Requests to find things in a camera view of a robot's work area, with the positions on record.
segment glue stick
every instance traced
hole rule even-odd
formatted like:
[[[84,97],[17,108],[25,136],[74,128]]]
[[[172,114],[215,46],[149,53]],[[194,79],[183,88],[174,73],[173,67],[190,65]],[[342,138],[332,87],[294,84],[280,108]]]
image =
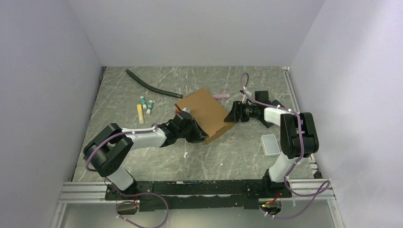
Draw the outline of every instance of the glue stick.
[[[143,110],[141,109],[141,104],[137,105],[137,113],[139,115],[139,123],[144,124],[144,116],[143,116]]]
[[[153,108],[153,101],[148,102],[148,107],[147,107],[147,115],[151,114],[151,109]]]
[[[141,97],[140,97],[140,100],[141,100],[141,104],[143,105],[143,110],[146,110],[146,109],[147,109],[147,105],[145,104],[145,99],[144,99],[144,97],[141,96]]]

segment gray textured floor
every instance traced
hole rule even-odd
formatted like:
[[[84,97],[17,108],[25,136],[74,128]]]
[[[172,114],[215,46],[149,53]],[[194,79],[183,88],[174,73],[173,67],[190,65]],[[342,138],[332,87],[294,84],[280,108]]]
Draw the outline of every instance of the gray textured floor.
[[[248,72],[248,90],[268,90],[270,99],[278,99],[285,107],[292,108],[280,67],[107,67],[83,147],[109,123],[146,128],[174,116],[174,103],[179,99],[147,91],[126,74],[126,69],[152,86],[184,96],[202,87],[212,95],[229,93],[231,98],[218,100],[228,111],[232,101],[242,99],[240,76]],[[144,125],[138,123],[136,109],[142,95],[147,102],[156,101],[152,114],[144,115]],[[264,134],[275,134],[279,140],[279,127],[267,129],[258,120],[237,123],[209,145],[190,144],[181,139],[165,148],[131,151],[123,165],[138,181],[260,179],[277,159],[277,156],[264,155],[260,142]],[[97,173],[85,170],[82,157],[81,151],[73,181],[103,181]],[[297,166],[291,178],[313,178],[309,163]]]

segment white glue stick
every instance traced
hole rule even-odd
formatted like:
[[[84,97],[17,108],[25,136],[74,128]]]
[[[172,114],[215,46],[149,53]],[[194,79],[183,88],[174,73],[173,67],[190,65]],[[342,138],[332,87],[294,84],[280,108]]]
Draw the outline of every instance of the white glue stick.
[[[151,109],[153,108],[153,103],[154,103],[154,101],[148,102],[147,112],[145,112],[145,113],[147,113],[147,115],[151,114]]]

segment metal frame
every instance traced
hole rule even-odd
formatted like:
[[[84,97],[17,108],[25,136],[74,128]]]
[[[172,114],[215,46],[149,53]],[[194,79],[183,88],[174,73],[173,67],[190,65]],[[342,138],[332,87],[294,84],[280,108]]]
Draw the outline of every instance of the metal frame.
[[[288,91],[291,96],[291,101],[294,110],[300,112],[292,84],[288,74],[289,67],[282,68],[282,74],[287,83]],[[314,155],[309,157],[312,173],[318,170],[317,163]],[[291,188],[300,194],[315,193],[319,186],[328,179],[290,179]],[[63,216],[66,211],[67,204],[116,204],[120,201],[106,201],[105,200],[106,185],[104,182],[65,182],[60,193],[60,197],[56,206],[56,210],[51,222],[51,228],[60,228]],[[296,201],[310,200],[311,197],[299,197],[293,194],[291,198],[281,198],[281,200],[292,200],[295,204]],[[343,220],[336,202],[332,186],[325,192],[316,197],[318,200],[327,200],[330,213],[336,228],[344,228]],[[271,199],[259,199],[259,201],[268,201]]]

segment floor scratch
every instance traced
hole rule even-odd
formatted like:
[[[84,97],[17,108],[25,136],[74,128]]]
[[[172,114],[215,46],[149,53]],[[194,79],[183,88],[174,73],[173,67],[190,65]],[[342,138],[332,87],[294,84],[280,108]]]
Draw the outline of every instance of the floor scratch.
[[[97,108],[97,110],[94,112],[94,114],[91,115],[91,118],[98,112],[98,110],[102,107],[102,105],[105,103],[105,101],[108,99],[109,95],[116,89],[117,85],[120,83],[123,77],[120,77],[120,80],[117,82],[117,84],[114,86],[114,88],[109,92],[108,96],[105,97],[105,99],[102,101],[101,105]]]

